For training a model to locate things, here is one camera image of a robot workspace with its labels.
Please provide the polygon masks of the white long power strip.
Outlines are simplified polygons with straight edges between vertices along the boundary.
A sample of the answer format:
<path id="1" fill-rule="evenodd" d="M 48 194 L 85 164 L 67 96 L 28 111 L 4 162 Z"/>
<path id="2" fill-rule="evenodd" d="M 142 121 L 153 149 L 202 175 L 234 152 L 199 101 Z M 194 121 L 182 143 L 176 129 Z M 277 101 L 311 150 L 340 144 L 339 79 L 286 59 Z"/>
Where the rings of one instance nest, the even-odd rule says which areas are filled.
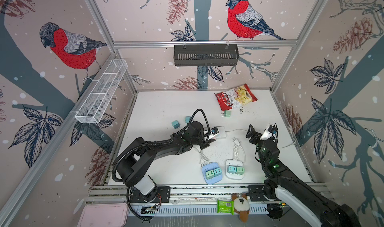
<path id="1" fill-rule="evenodd" d="M 218 126 L 217 128 L 219 129 L 220 133 L 218 135 L 216 135 L 216 136 L 210 135 L 210 139 L 218 140 L 218 139 L 225 139 L 225 138 L 227 138 L 227 133 L 226 133 L 225 127 L 224 126 Z"/>

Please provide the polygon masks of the light green usb charger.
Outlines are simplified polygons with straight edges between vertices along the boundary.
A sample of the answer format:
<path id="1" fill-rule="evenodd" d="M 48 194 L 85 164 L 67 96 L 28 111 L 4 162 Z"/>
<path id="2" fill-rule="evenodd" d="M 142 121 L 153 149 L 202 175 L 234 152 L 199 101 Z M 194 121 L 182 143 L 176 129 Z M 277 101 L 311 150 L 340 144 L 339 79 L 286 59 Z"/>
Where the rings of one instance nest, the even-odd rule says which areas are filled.
<path id="1" fill-rule="evenodd" d="M 245 173 L 245 169 L 243 168 L 243 167 L 241 167 L 241 166 L 237 166 L 236 167 L 236 174 L 237 175 L 243 175 Z"/>

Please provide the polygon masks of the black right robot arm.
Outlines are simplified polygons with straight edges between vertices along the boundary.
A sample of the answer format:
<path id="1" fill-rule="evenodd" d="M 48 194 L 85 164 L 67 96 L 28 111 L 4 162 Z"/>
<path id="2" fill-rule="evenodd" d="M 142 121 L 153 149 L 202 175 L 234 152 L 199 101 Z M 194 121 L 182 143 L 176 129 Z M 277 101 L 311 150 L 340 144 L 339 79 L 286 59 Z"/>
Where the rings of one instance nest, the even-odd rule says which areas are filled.
<path id="1" fill-rule="evenodd" d="M 278 128 L 270 125 L 264 133 L 249 125 L 246 138 L 256 146 L 255 159 L 266 176 L 264 197 L 288 204 L 312 227 L 360 227 L 348 205 L 338 205 L 316 192 L 279 160 Z"/>

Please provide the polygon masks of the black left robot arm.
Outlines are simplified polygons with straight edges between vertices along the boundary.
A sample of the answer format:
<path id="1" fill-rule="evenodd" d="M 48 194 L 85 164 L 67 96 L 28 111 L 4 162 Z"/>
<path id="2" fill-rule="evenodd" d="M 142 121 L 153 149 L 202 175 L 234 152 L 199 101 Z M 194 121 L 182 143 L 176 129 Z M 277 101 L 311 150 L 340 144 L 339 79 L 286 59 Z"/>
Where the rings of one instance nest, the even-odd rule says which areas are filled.
<path id="1" fill-rule="evenodd" d="M 197 109 L 185 127 L 170 135 L 169 139 L 145 141 L 136 138 L 114 160 L 111 177 L 116 183 L 123 183 L 128 190 L 136 189 L 150 202 L 159 196 L 156 182 L 147 174 L 150 166 L 159 158 L 180 155 L 194 146 L 207 148 L 220 133 L 211 128 L 202 109 Z"/>

